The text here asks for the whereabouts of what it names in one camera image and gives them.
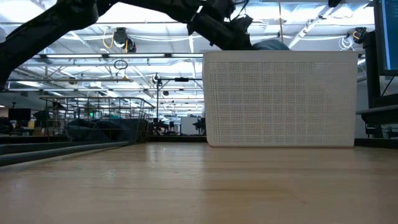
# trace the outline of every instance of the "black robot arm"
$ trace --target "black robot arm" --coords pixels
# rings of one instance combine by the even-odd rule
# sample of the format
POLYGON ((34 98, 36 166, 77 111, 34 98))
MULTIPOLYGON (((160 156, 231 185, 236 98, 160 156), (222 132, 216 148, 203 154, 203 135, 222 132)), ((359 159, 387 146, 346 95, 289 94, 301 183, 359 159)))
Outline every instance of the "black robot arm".
POLYGON ((0 88, 10 73, 72 30, 94 24, 117 2, 164 12, 188 24, 223 50, 251 50, 248 16, 225 22, 234 11, 232 0, 58 0, 50 9, 18 27, 0 44, 0 88))

